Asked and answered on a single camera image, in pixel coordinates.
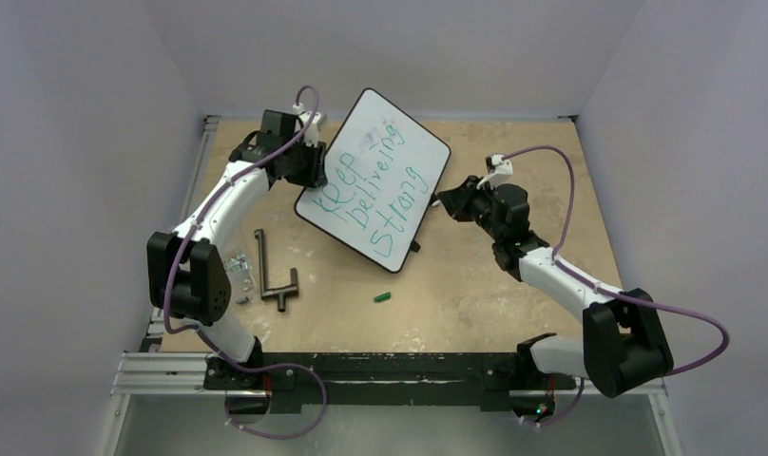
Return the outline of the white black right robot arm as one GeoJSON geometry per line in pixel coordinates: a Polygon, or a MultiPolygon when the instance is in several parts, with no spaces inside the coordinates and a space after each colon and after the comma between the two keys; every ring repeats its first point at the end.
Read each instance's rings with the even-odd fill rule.
{"type": "Polygon", "coordinates": [[[458,222],[473,222],[493,241],[499,268],[544,293],[582,326],[578,339],[548,332],[518,344],[514,372],[536,387],[551,374],[590,381],[613,398],[664,377],[674,368],[662,322],[642,289],[603,287],[554,255],[530,227],[528,193],[518,185],[480,185],[475,176],[438,193],[438,201],[458,222]]]}

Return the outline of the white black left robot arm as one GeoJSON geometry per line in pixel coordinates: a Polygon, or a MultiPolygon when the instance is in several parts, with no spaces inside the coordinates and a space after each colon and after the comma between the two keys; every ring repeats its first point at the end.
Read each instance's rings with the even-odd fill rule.
{"type": "Polygon", "coordinates": [[[243,389],[255,387],[270,371],[292,371],[296,364],[265,364],[259,339],[232,315],[225,245],[276,182],[304,189],[326,183],[324,123],[323,113],[301,103],[289,112],[266,110],[259,126],[231,150],[219,180],[197,208],[173,230],[153,233],[146,244],[150,301],[162,311],[165,331],[195,333],[213,354],[215,377],[243,389]]]}

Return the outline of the white whiteboard black frame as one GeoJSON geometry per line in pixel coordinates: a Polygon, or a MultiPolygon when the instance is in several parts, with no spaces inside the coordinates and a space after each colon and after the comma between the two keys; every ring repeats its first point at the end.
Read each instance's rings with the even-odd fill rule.
{"type": "Polygon", "coordinates": [[[450,158],[443,140],[367,87],[328,147],[326,184],[302,191],[295,213],[397,274],[450,158]]]}

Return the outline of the green marker cap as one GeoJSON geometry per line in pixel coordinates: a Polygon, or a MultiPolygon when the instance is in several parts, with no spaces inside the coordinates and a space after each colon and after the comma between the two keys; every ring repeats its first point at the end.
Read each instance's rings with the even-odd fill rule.
{"type": "Polygon", "coordinates": [[[374,297],[374,303],[385,302],[391,298],[392,298],[392,294],[390,292],[379,294],[374,297]]]}

